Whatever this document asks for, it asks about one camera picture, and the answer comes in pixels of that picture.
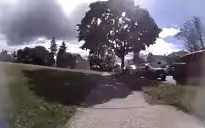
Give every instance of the house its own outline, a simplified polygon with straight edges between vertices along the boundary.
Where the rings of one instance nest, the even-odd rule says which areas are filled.
[[[147,62],[154,68],[166,67],[167,65],[167,56],[163,55],[153,55],[149,53],[147,56]]]
[[[181,51],[178,51],[178,52],[172,52],[168,56],[169,57],[182,57],[182,56],[185,56],[186,54],[188,54],[188,52],[186,52],[184,50],[181,50]]]
[[[178,52],[172,52],[171,54],[167,55],[167,63],[168,64],[173,64],[178,58],[185,56],[188,54],[188,52],[182,50]]]

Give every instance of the driveway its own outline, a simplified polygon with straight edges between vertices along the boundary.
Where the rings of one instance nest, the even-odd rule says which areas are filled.
[[[164,81],[163,83],[176,84],[176,82],[175,82],[175,80],[173,79],[172,76],[167,76],[166,81]]]
[[[78,108],[71,128],[205,128],[205,123],[174,107],[151,105],[138,90],[109,77],[93,78],[97,87],[87,98],[91,107]]]

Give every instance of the sky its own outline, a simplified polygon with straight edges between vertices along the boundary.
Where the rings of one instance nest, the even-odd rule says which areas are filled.
[[[0,0],[0,51],[36,45],[49,47],[50,42],[42,43],[42,38],[56,36],[66,41],[69,52],[86,55],[87,51],[79,49],[82,42],[77,41],[75,26],[89,3],[94,1]],[[156,44],[144,53],[163,55],[181,50],[182,41],[173,36],[193,16],[200,17],[205,25],[205,0],[135,0],[135,3],[149,10],[158,26],[163,28]]]

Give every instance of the lawn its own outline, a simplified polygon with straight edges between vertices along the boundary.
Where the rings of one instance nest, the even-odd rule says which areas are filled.
[[[205,87],[160,85],[143,87],[146,94],[158,103],[173,105],[176,108],[205,120]]]
[[[84,102],[95,85],[89,77],[92,74],[78,71],[0,63],[1,71],[6,79],[2,88],[9,93],[4,97],[9,97],[10,103],[3,104],[2,100],[8,101],[5,98],[0,102],[11,128],[65,126],[75,106]]]

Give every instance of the dark car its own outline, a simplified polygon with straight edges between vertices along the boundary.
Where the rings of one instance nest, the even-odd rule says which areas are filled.
[[[166,80],[166,72],[163,68],[153,68],[150,64],[142,64],[137,68],[137,75],[150,79],[161,78],[162,81]]]

